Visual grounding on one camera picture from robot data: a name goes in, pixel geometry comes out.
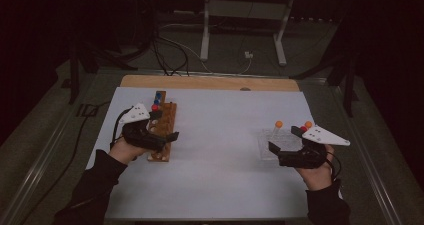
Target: white bracket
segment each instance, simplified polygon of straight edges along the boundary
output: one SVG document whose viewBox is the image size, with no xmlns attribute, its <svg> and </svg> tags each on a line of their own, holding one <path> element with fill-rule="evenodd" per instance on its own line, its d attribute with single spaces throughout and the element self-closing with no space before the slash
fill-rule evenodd
<svg viewBox="0 0 424 225">
<path fill-rule="evenodd" d="M 132 123 L 146 119 L 150 119 L 150 113 L 142 103 L 137 103 L 137 105 L 122 116 L 119 123 Z"/>
<path fill-rule="evenodd" d="M 320 143 L 320 144 L 329 144 L 329 145 L 342 145 L 349 146 L 350 141 L 344 138 L 341 138 L 334 133 L 331 133 L 325 130 L 318 125 L 311 127 L 306 131 L 303 135 L 303 138 L 308 139 L 310 141 Z"/>
</svg>

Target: person's right hand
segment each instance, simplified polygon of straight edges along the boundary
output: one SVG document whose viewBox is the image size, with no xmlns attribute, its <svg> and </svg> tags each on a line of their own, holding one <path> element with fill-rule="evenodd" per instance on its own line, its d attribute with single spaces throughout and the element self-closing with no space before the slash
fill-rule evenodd
<svg viewBox="0 0 424 225">
<path fill-rule="evenodd" d="M 334 154 L 334 148 L 330 145 L 325 145 L 327 152 Z M 327 160 L 332 161 L 333 155 L 327 154 Z M 320 167 L 313 169 L 296 168 L 296 171 L 303 178 L 306 186 L 310 191 L 317 191 L 329 187 L 333 181 L 331 178 L 331 167 L 327 162 L 324 162 Z"/>
</svg>

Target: table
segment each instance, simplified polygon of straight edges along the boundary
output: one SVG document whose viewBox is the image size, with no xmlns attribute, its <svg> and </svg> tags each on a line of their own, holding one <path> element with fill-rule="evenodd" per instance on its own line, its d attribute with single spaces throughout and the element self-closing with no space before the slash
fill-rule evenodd
<svg viewBox="0 0 424 225">
<path fill-rule="evenodd" d="M 300 176 L 293 168 L 278 166 L 277 160 L 261 160 L 258 151 L 258 132 L 272 129 L 278 117 L 269 111 L 280 110 L 292 125 L 313 120 L 293 80 L 126 76 L 87 168 L 93 164 L 94 150 L 108 151 L 116 116 L 140 99 L 153 101 L 157 89 L 165 89 L 168 99 L 178 104 L 175 130 L 180 137 L 173 142 L 169 163 L 150 163 L 142 156 L 127 168 L 111 194 L 106 218 L 216 221 L 306 216 L 306 186 Z M 224 98 L 237 104 L 235 109 L 222 105 Z"/>
</svg>

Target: person's left hand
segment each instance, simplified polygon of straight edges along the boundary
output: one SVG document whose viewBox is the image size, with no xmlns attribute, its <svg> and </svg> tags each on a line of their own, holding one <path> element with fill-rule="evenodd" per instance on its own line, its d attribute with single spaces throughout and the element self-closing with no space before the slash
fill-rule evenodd
<svg viewBox="0 0 424 225">
<path fill-rule="evenodd" d="M 109 156 L 115 158 L 123 164 L 128 164 L 134 160 L 135 157 L 141 156 L 147 151 L 149 150 L 127 143 L 125 139 L 121 137 L 112 146 L 112 149 L 109 152 Z"/>
</svg>

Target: dark gray floor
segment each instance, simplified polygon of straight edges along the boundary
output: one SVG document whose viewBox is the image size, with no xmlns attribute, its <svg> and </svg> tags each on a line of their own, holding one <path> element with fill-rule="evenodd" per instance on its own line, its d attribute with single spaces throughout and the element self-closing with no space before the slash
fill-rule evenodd
<svg viewBox="0 0 424 225">
<path fill-rule="evenodd" d="M 317 65 L 336 28 L 337 26 L 329 23 L 290 22 L 283 40 L 289 61 L 284 68 L 277 65 L 271 30 L 255 35 L 212 34 L 210 58 L 204 64 L 197 58 L 201 43 L 201 29 L 198 26 L 168 26 L 160 30 L 160 35 L 190 48 L 185 48 L 185 51 L 192 76 L 251 75 L 284 78 Z M 184 61 L 183 54 L 173 47 L 159 44 L 159 51 L 171 67 L 177 67 Z M 247 71 L 249 60 L 243 57 L 244 51 L 253 52 Z M 152 51 L 129 64 L 139 68 L 132 74 L 160 74 Z M 19 221 L 28 214 L 71 158 L 79 128 L 84 121 L 82 117 L 75 117 L 79 105 L 110 101 L 122 77 L 129 74 L 108 64 L 103 64 L 98 74 L 81 72 L 81 94 L 74 105 L 69 105 L 70 91 L 60 88 L 62 81 L 69 77 L 68 69 L 68 63 L 58 68 L 60 79 L 57 84 L 0 147 L 1 216 L 10 216 L 15 212 Z M 352 141 L 350 147 L 336 148 L 343 162 L 341 191 L 351 206 L 352 224 L 424 224 L 424 195 L 403 161 L 361 79 L 355 80 L 355 94 L 358 99 L 353 102 L 354 117 L 349 118 L 341 106 L 342 89 L 328 87 L 323 83 L 328 72 L 329 70 L 325 70 L 312 78 L 299 81 L 299 85 L 305 93 L 314 120 Z M 25 224 L 49 224 L 53 214 L 65 206 L 73 186 L 86 166 L 106 112 L 107 105 L 100 109 L 96 117 L 86 121 L 75 160 Z M 45 161 L 45 169 L 39 166 L 30 170 L 44 148 L 54 148 L 51 151 L 51 160 Z M 40 175 L 33 180 L 38 183 L 37 186 L 32 186 L 34 190 L 23 194 L 19 187 L 28 171 L 40 172 Z M 24 204 L 20 206 L 15 203 L 12 207 L 14 209 L 8 211 L 13 201 L 23 201 Z M 105 224 L 133 222 L 106 221 Z M 287 221 L 287 224 L 309 222 L 302 218 Z"/>
</svg>

